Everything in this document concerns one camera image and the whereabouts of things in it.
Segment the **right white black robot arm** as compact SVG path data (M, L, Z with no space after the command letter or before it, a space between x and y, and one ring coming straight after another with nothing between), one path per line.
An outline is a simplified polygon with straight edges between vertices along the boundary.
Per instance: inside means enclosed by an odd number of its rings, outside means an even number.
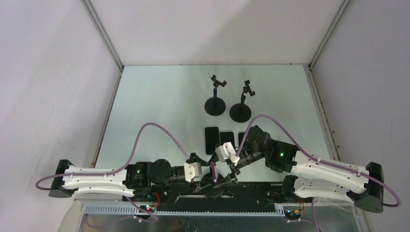
M232 143L216 145L211 162L225 162L231 174L216 184L237 181L240 169L264 159L270 170L287 172L281 195L287 202L298 198L328 198L354 204L371 213L383 212L384 175L382 166L370 162L366 166L346 164L335 160L306 156L297 146L277 141L258 126L243 136L242 150Z

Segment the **black phone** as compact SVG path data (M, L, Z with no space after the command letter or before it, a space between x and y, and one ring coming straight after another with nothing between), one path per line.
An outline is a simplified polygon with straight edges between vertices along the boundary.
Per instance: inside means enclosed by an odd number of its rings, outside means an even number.
M239 132L238 133L238 145L240 145L242 143L242 140L244 138L244 132Z
M220 132L220 145L224 143L231 143L235 147L234 133L232 131L222 131Z

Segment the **teal blue phone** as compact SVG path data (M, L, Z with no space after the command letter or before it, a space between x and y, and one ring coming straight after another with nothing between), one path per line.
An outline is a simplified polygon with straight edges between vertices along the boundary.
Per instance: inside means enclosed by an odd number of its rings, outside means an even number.
M213 155L215 149L220 144L220 131L218 127L205 128L205 153Z

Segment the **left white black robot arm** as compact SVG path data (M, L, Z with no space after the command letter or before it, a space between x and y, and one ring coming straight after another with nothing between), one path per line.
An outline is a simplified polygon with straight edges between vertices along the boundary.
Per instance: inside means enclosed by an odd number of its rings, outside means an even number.
M75 166L67 159L58 163L49 196L70 198L73 194L98 193L137 197L141 201L151 199L154 192L167 188L171 183L192 184L193 191L215 185L221 179L214 162L205 162L194 153L181 166L171 166L165 159L154 162L129 164L121 171Z

